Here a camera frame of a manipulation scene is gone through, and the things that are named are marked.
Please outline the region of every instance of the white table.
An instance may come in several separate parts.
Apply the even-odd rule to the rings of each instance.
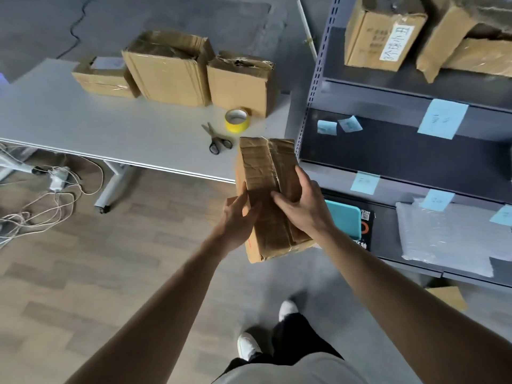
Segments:
[[[188,107],[87,93],[71,75],[75,62],[46,59],[0,97],[0,141],[104,160],[114,176],[95,206],[106,211],[130,166],[234,183],[240,135],[227,132],[225,109]],[[251,118],[241,135],[283,138],[290,95],[266,119]],[[210,153],[210,124],[234,142]]]

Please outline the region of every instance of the person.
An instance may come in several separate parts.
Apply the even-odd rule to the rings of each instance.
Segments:
[[[512,377],[512,345],[373,256],[336,228],[320,188],[296,167],[299,202],[272,198],[290,221],[328,254],[356,296],[425,384],[503,383]],[[215,269],[249,237],[261,205],[247,215],[247,187],[229,199],[219,223],[198,250],[67,383],[166,383]],[[356,384],[364,379],[286,301],[273,331],[274,355],[239,337],[240,358],[215,384]]]

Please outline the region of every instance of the yellow tape roll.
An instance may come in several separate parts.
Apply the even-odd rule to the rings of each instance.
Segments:
[[[226,129],[231,133],[240,133],[249,127],[249,114],[244,109],[232,109],[224,116]]]

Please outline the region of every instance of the left hand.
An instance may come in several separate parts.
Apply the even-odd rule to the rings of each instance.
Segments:
[[[261,202],[252,206],[247,215],[242,214],[247,199],[247,185],[244,182],[242,194],[226,200],[221,219],[209,237],[222,247],[223,257],[247,241],[259,217]]]

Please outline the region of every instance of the teal box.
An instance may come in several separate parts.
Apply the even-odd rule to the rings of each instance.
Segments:
[[[336,227],[347,233],[351,239],[361,239],[361,209],[344,203],[325,200]]]

